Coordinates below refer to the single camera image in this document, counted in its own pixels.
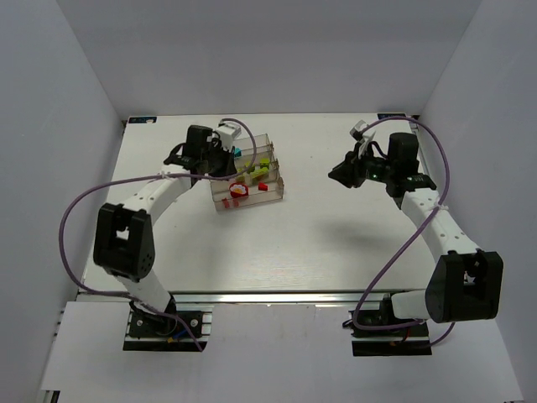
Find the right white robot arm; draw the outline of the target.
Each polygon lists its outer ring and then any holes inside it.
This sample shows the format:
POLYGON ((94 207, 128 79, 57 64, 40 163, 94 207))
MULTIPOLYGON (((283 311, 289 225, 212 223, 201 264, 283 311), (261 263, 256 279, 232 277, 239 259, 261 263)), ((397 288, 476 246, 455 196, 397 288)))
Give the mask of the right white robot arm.
POLYGON ((378 326, 412 320, 436 323, 493 319, 498 314, 503 260, 473 242, 441 205, 434 181, 419 171, 419 142, 411 133, 393 133, 388 153, 376 156, 373 136, 353 133, 354 150, 329 176, 348 188, 365 181, 386 186, 397 207, 419 230, 435 260, 423 290, 398 292, 381 305, 378 326))

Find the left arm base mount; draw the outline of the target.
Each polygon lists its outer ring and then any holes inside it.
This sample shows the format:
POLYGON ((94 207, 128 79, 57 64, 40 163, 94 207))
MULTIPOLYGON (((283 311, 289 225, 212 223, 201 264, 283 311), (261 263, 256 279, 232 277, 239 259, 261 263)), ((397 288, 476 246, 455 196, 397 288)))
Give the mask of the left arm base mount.
POLYGON ((211 334, 212 306, 177 302, 174 315, 185 325, 144 310, 135 302, 130 302, 129 308, 123 351, 199 353, 206 348, 211 334))

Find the red round lego piece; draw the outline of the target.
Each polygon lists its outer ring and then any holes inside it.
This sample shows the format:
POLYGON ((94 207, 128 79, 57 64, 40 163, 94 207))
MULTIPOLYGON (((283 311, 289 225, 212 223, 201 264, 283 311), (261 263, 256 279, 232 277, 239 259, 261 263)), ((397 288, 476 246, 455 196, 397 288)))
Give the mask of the red round lego piece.
POLYGON ((249 188, 245 183, 235 182, 229 188, 231 198, 242 198, 249 196, 249 188))

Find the green 2x4 lego brick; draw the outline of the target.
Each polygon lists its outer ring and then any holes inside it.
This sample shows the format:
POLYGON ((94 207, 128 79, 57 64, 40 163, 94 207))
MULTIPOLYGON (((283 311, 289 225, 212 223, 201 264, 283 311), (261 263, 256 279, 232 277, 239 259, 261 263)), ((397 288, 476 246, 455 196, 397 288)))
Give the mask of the green 2x4 lego brick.
POLYGON ((266 179, 269 174, 269 169, 257 169, 250 174, 252 183, 259 183, 266 179))

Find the blue table label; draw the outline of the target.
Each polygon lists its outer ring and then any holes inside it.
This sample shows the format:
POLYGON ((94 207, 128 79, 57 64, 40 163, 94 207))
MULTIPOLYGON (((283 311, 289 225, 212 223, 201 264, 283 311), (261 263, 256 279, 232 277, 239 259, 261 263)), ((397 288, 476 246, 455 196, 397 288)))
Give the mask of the blue table label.
POLYGON ((378 113, 377 118, 378 120, 386 119, 386 118, 393 118, 393 117, 405 117, 405 113, 378 113))
POLYGON ((152 124, 157 121, 157 118, 154 116, 148 117, 130 117, 128 119, 128 124, 152 124))

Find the clear tiered acrylic container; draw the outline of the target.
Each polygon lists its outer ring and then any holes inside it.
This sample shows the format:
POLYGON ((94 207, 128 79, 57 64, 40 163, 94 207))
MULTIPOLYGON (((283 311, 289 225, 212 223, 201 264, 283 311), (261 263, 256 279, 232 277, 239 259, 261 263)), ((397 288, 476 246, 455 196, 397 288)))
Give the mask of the clear tiered acrylic container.
POLYGON ((234 143, 234 165, 238 176, 228 181, 212 181, 211 196, 217 211, 250 207, 276 202, 284 197, 284 180, 279 172, 279 161, 274 153, 274 143, 265 134, 254 137, 256 158, 251 139, 239 139, 234 143))

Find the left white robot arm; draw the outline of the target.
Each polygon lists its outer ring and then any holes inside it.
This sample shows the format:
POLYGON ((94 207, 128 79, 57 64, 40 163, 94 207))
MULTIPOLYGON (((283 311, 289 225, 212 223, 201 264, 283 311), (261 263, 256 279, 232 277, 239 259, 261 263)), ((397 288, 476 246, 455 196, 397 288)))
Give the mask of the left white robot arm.
POLYGON ((189 126, 186 141, 169 152, 156 179, 127 200, 100 208, 94 263, 122 283, 141 310, 175 312, 172 295, 153 272, 153 226, 201 175, 222 178, 237 173, 233 143, 240 133, 240 127, 229 122, 215 129, 189 126))

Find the right blue table label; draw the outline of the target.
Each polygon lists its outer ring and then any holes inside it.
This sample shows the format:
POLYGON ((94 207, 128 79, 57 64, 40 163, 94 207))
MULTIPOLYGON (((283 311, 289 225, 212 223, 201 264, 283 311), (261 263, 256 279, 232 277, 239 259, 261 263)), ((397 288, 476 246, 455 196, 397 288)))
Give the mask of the right blue table label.
POLYGON ((378 113, 377 118, 378 120, 386 119, 386 118, 393 118, 393 117, 405 117, 405 113, 378 113))

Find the left blue table label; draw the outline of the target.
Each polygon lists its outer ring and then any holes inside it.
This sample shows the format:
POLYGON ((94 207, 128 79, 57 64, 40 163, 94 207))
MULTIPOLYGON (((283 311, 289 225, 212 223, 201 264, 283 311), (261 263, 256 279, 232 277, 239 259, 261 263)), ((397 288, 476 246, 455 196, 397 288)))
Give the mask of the left blue table label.
POLYGON ((154 116, 148 117, 130 117, 128 119, 128 124, 152 124, 157 121, 157 118, 154 116))

